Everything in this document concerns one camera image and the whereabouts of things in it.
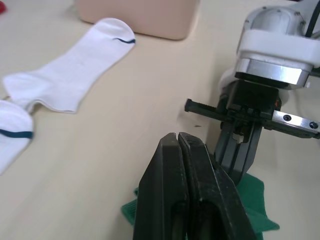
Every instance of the cable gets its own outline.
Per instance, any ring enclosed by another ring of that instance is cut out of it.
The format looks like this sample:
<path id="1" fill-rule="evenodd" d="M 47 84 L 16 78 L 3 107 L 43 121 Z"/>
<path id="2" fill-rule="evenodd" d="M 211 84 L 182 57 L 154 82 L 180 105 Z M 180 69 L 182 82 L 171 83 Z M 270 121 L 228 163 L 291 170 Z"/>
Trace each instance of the cable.
<path id="1" fill-rule="evenodd" d="M 313 34 L 313 31 L 315 29 L 315 26 L 316 26 L 316 23 L 317 23 L 319 15 L 320 15 L 320 0 L 318 1 L 317 5 L 315 6 L 315 8 L 313 10 L 313 13 L 312 13 L 308 28 L 307 28 L 306 33 L 305 33 L 305 37 L 306 38 L 311 38 L 311 36 Z"/>

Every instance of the sock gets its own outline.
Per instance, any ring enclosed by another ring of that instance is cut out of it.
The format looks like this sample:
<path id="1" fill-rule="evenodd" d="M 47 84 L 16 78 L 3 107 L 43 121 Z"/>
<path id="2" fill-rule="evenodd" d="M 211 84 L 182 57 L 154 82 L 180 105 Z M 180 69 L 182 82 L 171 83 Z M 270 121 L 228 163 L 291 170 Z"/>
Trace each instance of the sock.
<path id="1" fill-rule="evenodd" d="M 40 103 L 64 113 L 75 113 L 81 99 L 107 69 L 135 45 L 135 35 L 123 21 L 105 18 L 64 55 L 38 70 L 5 76 L 12 101 L 29 113 Z"/>
<path id="2" fill-rule="evenodd" d="M 0 100 L 0 175 L 33 137 L 33 120 L 20 106 Z"/>

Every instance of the table surface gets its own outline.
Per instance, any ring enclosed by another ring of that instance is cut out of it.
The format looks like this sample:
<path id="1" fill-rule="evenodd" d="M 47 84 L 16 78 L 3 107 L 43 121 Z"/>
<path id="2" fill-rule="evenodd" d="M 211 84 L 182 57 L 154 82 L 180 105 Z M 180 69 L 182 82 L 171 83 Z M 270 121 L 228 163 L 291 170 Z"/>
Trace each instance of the table surface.
<path id="1" fill-rule="evenodd" d="M 48 63 L 91 26 L 78 19 L 71 0 L 4 1 L 0 78 Z M 220 123 L 185 113 L 186 99 L 216 104 L 246 15 L 288 3 L 203 0 L 187 39 L 137 35 L 135 48 L 95 83 L 77 114 L 40 107 L 34 140 L 0 177 L 0 239 L 131 239 L 120 208 L 134 199 L 160 138 L 188 132 L 214 149 Z M 282 110 L 320 119 L 319 84 L 291 92 Z M 264 181 L 267 214 L 280 225 L 266 240 L 319 238 L 319 156 L 315 139 L 262 131 L 249 172 Z"/>

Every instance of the black clamp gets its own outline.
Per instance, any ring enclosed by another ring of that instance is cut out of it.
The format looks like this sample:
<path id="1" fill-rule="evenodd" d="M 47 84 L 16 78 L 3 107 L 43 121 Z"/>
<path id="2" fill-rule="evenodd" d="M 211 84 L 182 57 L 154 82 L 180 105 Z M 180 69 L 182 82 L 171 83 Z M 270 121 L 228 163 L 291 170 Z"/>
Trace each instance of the black clamp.
<path id="1" fill-rule="evenodd" d="M 197 137 L 163 137 L 140 183 L 133 240 L 254 240 L 233 181 Z"/>

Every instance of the green cloth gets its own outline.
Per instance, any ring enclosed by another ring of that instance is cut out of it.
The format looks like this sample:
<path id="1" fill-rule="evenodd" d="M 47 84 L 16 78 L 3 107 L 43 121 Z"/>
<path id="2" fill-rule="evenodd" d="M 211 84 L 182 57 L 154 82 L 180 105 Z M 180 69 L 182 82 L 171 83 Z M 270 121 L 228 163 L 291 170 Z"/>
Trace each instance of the green cloth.
<path id="1" fill-rule="evenodd" d="M 245 174 L 241 182 L 236 187 L 245 212 L 250 220 L 257 240 L 263 240 L 262 232 L 278 230 L 280 227 L 267 217 L 265 208 L 264 183 L 258 178 Z M 122 206 L 121 210 L 125 218 L 131 225 L 135 224 L 137 199 Z"/>

